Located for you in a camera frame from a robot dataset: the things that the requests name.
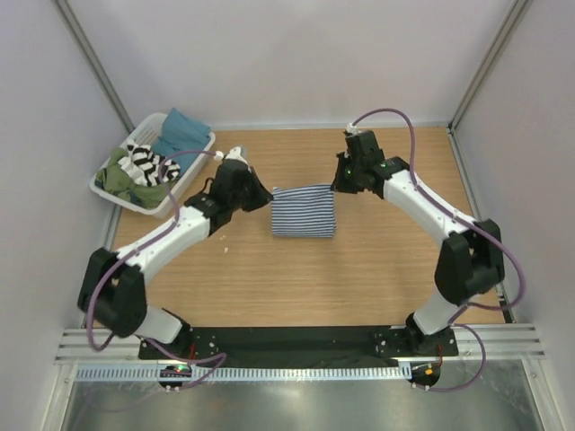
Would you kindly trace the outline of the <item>teal folded cloth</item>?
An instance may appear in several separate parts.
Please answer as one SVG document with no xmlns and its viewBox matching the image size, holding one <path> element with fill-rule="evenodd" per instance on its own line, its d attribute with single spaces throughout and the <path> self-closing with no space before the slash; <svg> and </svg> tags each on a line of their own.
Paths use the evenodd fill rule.
<svg viewBox="0 0 575 431">
<path fill-rule="evenodd" d="M 189 118 L 172 108 L 165 118 L 160 136 L 152 145 L 152 151 L 171 161 L 185 173 L 199 154 L 191 150 L 204 150 L 210 141 L 211 128 L 205 123 Z"/>
</svg>

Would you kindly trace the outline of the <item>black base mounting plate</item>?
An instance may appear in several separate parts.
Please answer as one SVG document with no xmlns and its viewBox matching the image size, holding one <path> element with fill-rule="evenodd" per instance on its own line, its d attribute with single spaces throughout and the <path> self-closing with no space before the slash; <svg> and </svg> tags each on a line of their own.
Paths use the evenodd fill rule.
<svg viewBox="0 0 575 431">
<path fill-rule="evenodd" d="M 142 341 L 139 357 L 162 357 L 163 348 L 175 356 L 201 359 L 220 351 L 240 357 L 323 359 L 330 354 L 392 357 L 454 357 L 459 355 L 453 330 L 419 336 L 403 326 L 328 327 L 184 327 L 174 341 Z"/>
</svg>

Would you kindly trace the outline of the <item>white plastic laundry basket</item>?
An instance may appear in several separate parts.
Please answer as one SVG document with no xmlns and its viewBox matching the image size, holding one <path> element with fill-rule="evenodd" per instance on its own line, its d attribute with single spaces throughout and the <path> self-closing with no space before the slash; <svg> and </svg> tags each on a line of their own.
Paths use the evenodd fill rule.
<svg viewBox="0 0 575 431">
<path fill-rule="evenodd" d="M 172 210 L 167 193 L 182 195 L 215 142 L 211 127 L 176 109 L 150 114 L 112 150 L 89 188 L 129 211 L 163 218 Z"/>
</svg>

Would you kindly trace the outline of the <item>black white striped garment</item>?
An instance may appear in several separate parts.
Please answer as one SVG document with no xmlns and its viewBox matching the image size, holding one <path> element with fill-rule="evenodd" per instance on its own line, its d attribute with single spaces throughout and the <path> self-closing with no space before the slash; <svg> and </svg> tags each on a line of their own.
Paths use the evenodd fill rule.
<svg viewBox="0 0 575 431">
<path fill-rule="evenodd" d="M 126 151 L 118 165 L 137 185 L 154 187 L 179 179 L 180 165 L 154 153 L 150 145 L 139 145 L 129 139 Z"/>
</svg>

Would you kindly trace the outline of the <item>olive green garment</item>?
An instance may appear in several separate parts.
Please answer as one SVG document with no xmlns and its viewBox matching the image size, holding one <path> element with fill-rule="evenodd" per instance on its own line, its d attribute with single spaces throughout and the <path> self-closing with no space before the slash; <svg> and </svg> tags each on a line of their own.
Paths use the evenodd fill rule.
<svg viewBox="0 0 575 431">
<path fill-rule="evenodd" d="M 167 196 L 165 187 L 136 184 L 119 165 L 119 160 L 125 156 L 128 152 L 121 147 L 111 152 L 106 166 L 95 174 L 95 187 L 136 207 L 146 210 L 158 207 Z"/>
</svg>

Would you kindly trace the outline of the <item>blue white striped tank top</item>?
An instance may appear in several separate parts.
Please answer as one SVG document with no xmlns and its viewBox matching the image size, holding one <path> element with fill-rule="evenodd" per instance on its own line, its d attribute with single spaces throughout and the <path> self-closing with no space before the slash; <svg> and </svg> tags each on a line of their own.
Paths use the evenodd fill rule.
<svg viewBox="0 0 575 431">
<path fill-rule="evenodd" d="M 332 238 L 337 230 L 335 198 L 328 183 L 274 188 L 271 231 L 279 237 Z"/>
</svg>

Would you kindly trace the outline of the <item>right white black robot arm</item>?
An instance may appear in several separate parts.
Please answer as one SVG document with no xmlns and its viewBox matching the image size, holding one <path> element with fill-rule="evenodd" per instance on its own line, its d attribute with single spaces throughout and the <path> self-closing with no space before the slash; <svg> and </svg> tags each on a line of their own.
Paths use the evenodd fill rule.
<svg viewBox="0 0 575 431">
<path fill-rule="evenodd" d="M 504 278 L 503 253 L 494 245 L 499 226 L 459 214 L 412 175 L 402 158 L 385 157 L 373 131 L 348 128 L 344 135 L 347 148 L 337 155 L 332 190 L 374 193 L 410 216 L 438 245 L 436 292 L 408 316 L 404 334 L 411 353 L 433 355 L 449 324 L 469 302 Z"/>
</svg>

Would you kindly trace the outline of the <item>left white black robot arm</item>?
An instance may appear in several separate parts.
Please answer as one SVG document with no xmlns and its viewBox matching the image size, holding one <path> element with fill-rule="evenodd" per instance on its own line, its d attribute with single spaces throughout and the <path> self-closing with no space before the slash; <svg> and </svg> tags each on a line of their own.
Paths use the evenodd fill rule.
<svg viewBox="0 0 575 431">
<path fill-rule="evenodd" d="M 97 322 L 113 336 L 139 336 L 159 342 L 170 358 L 184 357 L 190 336 L 176 315 L 150 305 L 146 285 L 174 258 L 228 224 L 234 212 L 267 206 L 272 194 L 253 167 L 225 159 L 204 188 L 177 206 L 174 216 L 138 241 L 116 251 L 100 248 L 88 262 L 78 296 L 89 341 Z"/>
</svg>

